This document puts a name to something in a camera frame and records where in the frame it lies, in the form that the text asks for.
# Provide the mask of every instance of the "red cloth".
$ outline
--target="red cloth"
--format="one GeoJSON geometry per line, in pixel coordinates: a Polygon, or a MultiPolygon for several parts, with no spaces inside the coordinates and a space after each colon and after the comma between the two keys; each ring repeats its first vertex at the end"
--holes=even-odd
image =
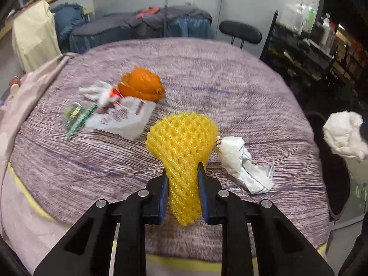
{"type": "Polygon", "coordinates": [[[152,14],[158,13],[160,11],[160,9],[158,7],[155,6],[150,6],[147,9],[141,11],[140,13],[138,13],[135,18],[136,19],[140,19],[141,17],[147,17],[150,16],[152,14]]]}

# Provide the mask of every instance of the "yellow foam fruit net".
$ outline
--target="yellow foam fruit net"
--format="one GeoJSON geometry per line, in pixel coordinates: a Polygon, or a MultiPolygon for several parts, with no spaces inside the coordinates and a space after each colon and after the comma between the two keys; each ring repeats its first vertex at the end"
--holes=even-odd
{"type": "Polygon", "coordinates": [[[147,150],[165,167],[170,208],[182,226],[194,223],[201,213],[198,163],[206,168],[217,135],[212,119],[183,112],[156,121],[147,134],[147,150]]]}

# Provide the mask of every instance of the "yellow stripe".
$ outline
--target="yellow stripe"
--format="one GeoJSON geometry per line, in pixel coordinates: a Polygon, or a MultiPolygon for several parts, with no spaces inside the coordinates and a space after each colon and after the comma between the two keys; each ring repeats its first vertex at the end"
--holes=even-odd
{"type": "MultiPolygon", "coordinates": [[[[44,217],[50,221],[57,222],[53,217],[51,217],[45,210],[34,200],[30,192],[24,186],[22,181],[16,175],[13,167],[10,162],[8,162],[8,170],[12,174],[15,183],[18,185],[19,189],[24,194],[27,199],[29,205],[38,213],[41,217],[44,217]]],[[[113,250],[116,249],[117,241],[114,239],[113,250]]],[[[326,251],[327,243],[323,244],[318,248],[318,252],[323,254],[326,251]]],[[[221,272],[221,263],[220,262],[205,262],[199,261],[196,259],[185,259],[185,258],[174,258],[174,257],[163,257],[156,256],[152,254],[147,254],[146,259],[154,264],[163,266],[167,269],[176,269],[183,271],[195,271],[195,272],[221,272]]],[[[253,257],[252,259],[253,267],[257,267],[257,258],[253,257]]]]}

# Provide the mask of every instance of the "floor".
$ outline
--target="floor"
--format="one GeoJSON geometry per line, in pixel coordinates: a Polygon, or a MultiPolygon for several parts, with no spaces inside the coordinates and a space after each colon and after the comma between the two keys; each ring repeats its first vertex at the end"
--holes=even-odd
{"type": "MultiPolygon", "coordinates": [[[[9,92],[9,80],[13,76],[21,77],[23,70],[18,57],[12,51],[11,33],[8,33],[0,41],[0,99],[9,92]]],[[[365,212],[365,204],[354,194],[348,201],[347,208],[336,225],[344,223],[353,217],[362,215],[365,212]]],[[[327,251],[327,262],[330,264],[337,275],[341,265],[347,258],[351,248],[354,245],[356,237],[359,235],[361,222],[347,226],[342,229],[333,230],[330,235],[329,248],[327,251]]]]}

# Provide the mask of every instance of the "green striped straw wrapper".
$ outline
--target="green striped straw wrapper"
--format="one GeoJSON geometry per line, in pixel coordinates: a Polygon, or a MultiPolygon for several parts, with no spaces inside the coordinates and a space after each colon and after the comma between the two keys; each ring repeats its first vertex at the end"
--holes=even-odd
{"type": "Polygon", "coordinates": [[[98,106],[97,104],[95,104],[89,107],[84,113],[79,115],[77,121],[73,124],[71,129],[68,131],[66,138],[70,139],[76,133],[76,131],[78,131],[78,129],[84,125],[87,118],[89,118],[97,108],[98,106]]]}

